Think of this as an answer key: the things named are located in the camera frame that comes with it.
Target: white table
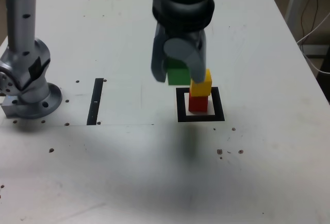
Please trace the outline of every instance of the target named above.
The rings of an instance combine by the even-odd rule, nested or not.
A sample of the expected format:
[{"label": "white table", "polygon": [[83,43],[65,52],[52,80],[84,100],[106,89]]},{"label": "white table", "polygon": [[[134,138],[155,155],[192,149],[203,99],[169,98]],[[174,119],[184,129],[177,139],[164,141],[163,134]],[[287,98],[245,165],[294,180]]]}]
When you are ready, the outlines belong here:
[{"label": "white table", "polygon": [[[37,1],[63,103],[1,113],[1,223],[330,222],[322,91],[274,0],[215,1],[207,65],[226,121],[210,123],[178,123],[175,87],[152,77],[152,0]],[[86,126],[95,78],[102,124]]]}]

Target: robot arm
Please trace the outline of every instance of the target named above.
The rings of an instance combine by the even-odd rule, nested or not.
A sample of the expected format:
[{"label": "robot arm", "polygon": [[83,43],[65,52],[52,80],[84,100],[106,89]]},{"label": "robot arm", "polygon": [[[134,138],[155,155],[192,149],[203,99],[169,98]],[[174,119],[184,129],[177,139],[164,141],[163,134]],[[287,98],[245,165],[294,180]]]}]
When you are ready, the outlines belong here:
[{"label": "robot arm", "polygon": [[204,28],[211,22],[213,0],[154,0],[157,20],[151,69],[157,81],[166,80],[166,59],[186,64],[190,77],[204,81],[206,71],[206,37]]},{"label": "robot arm", "polygon": [[6,0],[8,47],[0,58],[2,108],[7,117],[38,118],[57,109],[60,89],[47,83],[47,46],[35,39],[36,0]]}]

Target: stacked blocks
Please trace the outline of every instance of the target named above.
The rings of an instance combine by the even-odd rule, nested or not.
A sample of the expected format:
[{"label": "stacked blocks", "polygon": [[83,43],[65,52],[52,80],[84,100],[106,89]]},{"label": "stacked blocks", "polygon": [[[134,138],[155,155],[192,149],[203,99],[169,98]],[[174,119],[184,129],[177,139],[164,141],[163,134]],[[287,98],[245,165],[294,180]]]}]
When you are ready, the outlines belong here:
[{"label": "stacked blocks", "polygon": [[211,95],[212,78],[209,69],[206,70],[203,83],[191,80],[189,91],[189,112],[207,112],[208,96]]},{"label": "stacked blocks", "polygon": [[167,77],[169,85],[189,85],[190,73],[182,61],[168,58],[166,60]]}]

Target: yellow block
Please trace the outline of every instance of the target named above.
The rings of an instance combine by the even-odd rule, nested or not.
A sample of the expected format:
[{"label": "yellow block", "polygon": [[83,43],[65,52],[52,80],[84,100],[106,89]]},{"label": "yellow block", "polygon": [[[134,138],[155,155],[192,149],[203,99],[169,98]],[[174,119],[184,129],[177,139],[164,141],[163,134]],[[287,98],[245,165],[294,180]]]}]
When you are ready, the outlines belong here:
[{"label": "yellow block", "polygon": [[190,81],[190,94],[192,97],[210,96],[212,88],[212,78],[209,69],[206,69],[205,80],[203,83],[195,83]]}]

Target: wire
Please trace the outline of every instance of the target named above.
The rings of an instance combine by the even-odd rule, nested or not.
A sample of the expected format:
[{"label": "wire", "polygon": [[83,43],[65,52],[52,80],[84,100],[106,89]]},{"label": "wire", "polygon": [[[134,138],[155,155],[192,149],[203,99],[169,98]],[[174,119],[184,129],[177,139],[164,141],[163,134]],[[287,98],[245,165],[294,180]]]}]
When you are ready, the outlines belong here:
[{"label": "wire", "polygon": [[330,72],[325,72],[325,71],[321,71],[321,70],[319,70],[318,68],[316,68],[316,66],[311,62],[311,60],[303,53],[303,52],[301,52],[303,55],[304,55],[304,57],[305,57],[305,59],[307,59],[307,61],[311,64],[311,66],[314,68],[314,69],[316,69],[318,72],[320,72],[320,73],[322,73],[322,74],[327,74],[327,75],[330,75]]},{"label": "wire", "polygon": [[[304,8],[304,10],[303,10],[303,12],[302,12],[302,14],[301,14],[301,17],[300,17],[300,25],[301,25],[301,29],[302,29],[302,31],[303,31],[303,37],[305,37],[305,30],[304,30],[304,25],[303,25],[303,17],[304,17],[304,14],[305,14],[305,11],[306,11],[306,9],[307,9],[307,7],[308,7],[309,2],[310,2],[310,0],[307,0],[306,5],[305,5],[305,8]],[[305,42],[305,41],[303,41],[303,42],[301,43],[301,46],[300,46],[300,50],[301,50],[302,52],[304,52],[304,42]]]},{"label": "wire", "polygon": [[323,21],[321,21],[321,23],[316,28],[314,28],[313,31],[311,31],[308,35],[306,35],[305,37],[303,37],[300,40],[298,40],[297,41],[297,44],[299,44],[299,42],[301,42],[302,40],[304,40],[305,38],[307,38],[308,36],[310,36],[316,29],[318,29],[323,24],[323,22],[325,22],[326,19],[328,19],[329,16],[330,16],[330,13],[323,19]]},{"label": "wire", "polygon": [[[314,26],[315,26],[315,21],[316,21],[316,17],[318,15],[318,11],[319,11],[319,0],[316,0],[316,10],[315,10],[315,15],[314,15],[314,19],[313,19],[313,23],[312,23],[312,26],[311,26],[311,29],[310,31],[313,31],[314,29]],[[307,36],[304,41],[302,42],[302,45],[308,40],[309,36]]]}]

